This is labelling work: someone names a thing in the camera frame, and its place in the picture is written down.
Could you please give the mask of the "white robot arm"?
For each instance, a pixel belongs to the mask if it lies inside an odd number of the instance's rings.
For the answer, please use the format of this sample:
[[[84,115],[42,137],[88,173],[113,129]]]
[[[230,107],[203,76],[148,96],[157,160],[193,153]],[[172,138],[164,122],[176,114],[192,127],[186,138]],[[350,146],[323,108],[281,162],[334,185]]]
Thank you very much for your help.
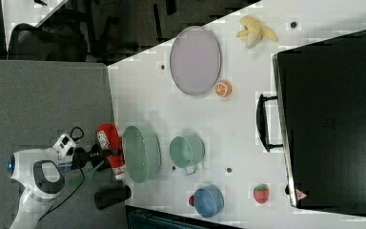
[[[109,151],[92,153],[83,148],[76,149],[72,155],[55,148],[13,153],[8,163],[9,176],[18,181],[24,191],[10,229],[35,229],[37,222],[49,212],[64,189],[64,174],[69,170],[82,169],[94,160],[99,160],[99,165],[102,165],[108,155]]]

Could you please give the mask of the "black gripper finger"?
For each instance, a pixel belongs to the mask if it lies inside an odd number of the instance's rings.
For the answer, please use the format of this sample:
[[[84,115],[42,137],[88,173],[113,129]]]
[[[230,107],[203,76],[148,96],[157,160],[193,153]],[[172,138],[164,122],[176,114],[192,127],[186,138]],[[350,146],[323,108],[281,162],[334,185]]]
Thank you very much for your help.
[[[123,155],[123,150],[100,150],[98,154],[100,156],[119,156]]]

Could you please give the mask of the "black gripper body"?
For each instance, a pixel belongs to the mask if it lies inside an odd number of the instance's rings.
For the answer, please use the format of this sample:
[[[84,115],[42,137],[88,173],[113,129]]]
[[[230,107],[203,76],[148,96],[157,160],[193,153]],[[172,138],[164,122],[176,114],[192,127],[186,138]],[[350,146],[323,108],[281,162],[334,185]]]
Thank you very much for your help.
[[[99,146],[94,144],[89,151],[86,151],[82,147],[76,147],[72,156],[71,169],[82,169],[88,162],[92,167],[97,166],[100,163],[99,159]]]

